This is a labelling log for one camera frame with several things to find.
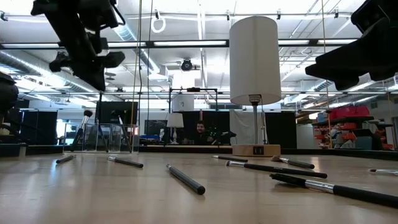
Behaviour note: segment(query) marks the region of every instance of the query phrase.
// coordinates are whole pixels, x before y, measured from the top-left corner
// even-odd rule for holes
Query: metal rod
[[[257,105],[253,105],[253,114],[254,114],[254,144],[259,144],[258,136],[257,136]]]

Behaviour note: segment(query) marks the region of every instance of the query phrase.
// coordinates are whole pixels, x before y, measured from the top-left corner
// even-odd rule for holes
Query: ceiling
[[[139,2],[138,0],[119,0],[118,9],[123,14],[128,27],[132,33],[138,36],[139,24]],[[276,20],[278,25],[278,36],[280,39],[333,39],[347,38],[357,39],[361,33],[352,25],[349,15],[354,12],[364,0],[323,0],[323,12],[325,18],[325,29],[322,24],[322,0],[142,0],[142,29],[141,40],[199,40],[202,39],[228,39],[229,28],[243,17],[261,14],[276,20],[276,14],[280,11],[281,18]],[[0,21],[0,41],[5,43],[46,43],[58,42],[58,37],[43,16],[31,17],[32,0],[2,0],[0,10],[6,12],[9,21]],[[165,18],[165,29],[155,33],[150,26],[151,7],[152,16],[155,9],[159,11],[160,17]],[[334,18],[338,10],[339,17]],[[201,12],[203,24],[201,35],[198,30],[197,15]],[[154,28],[160,29],[162,21],[155,21]],[[108,42],[123,41],[117,30],[105,29],[101,36],[106,37]],[[329,52],[336,47],[283,47],[279,49],[280,54],[280,79],[282,91],[313,91],[311,88],[322,83],[322,80],[305,74],[305,67],[315,63],[315,57]],[[126,56],[125,61],[118,68],[108,69],[107,72],[115,73],[115,80],[107,81],[107,91],[124,88],[133,91],[134,83],[144,87],[149,86],[149,91],[161,91],[169,89],[169,83],[148,80],[149,71],[141,63],[143,69],[136,69],[136,54],[133,50],[122,50]],[[51,62],[57,50],[25,50],[46,63]],[[218,88],[229,91],[229,49],[207,48],[203,52],[199,48],[181,49],[150,49],[149,58],[158,66],[165,65],[169,69],[170,76],[180,73],[178,65],[185,59],[190,58],[198,69],[202,68],[202,57],[204,57],[204,71],[206,71],[206,87]],[[198,75],[192,73],[195,86],[203,87],[200,71]],[[368,83],[369,77],[361,79],[360,84]],[[328,87],[329,91],[336,91],[334,85]],[[301,103],[308,104],[311,100],[319,98],[304,98]]]

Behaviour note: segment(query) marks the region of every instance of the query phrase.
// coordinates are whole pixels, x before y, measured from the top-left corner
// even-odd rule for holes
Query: white lamp
[[[236,151],[240,152],[236,155],[268,156],[265,146],[257,145],[257,106],[281,99],[276,22],[263,16],[248,17],[236,22],[229,30],[229,53],[231,102],[253,105],[254,112],[254,145],[238,146]],[[267,145],[267,151],[277,155],[280,146]]]
[[[174,128],[174,133],[173,133],[173,142],[171,144],[178,144],[177,143],[177,128],[183,128],[184,127],[184,122],[182,119],[182,114],[181,113],[171,113],[169,114],[169,117],[167,118],[167,127],[168,128]]]

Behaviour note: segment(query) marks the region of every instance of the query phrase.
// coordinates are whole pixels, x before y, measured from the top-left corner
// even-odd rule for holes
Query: table surface
[[[0,223],[397,223],[398,212],[282,184],[268,172],[226,167],[211,154],[118,154],[143,169],[107,161],[109,154],[0,159]],[[339,156],[286,156],[315,164],[331,184],[398,196],[398,177],[370,168],[397,162]],[[300,169],[269,158],[255,164]],[[165,168],[170,164],[206,187],[197,195]]]

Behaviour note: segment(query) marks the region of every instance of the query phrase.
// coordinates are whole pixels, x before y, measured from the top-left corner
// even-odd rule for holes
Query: lamp base
[[[271,144],[233,145],[232,155],[255,156],[255,157],[280,156],[280,145],[271,145]]]

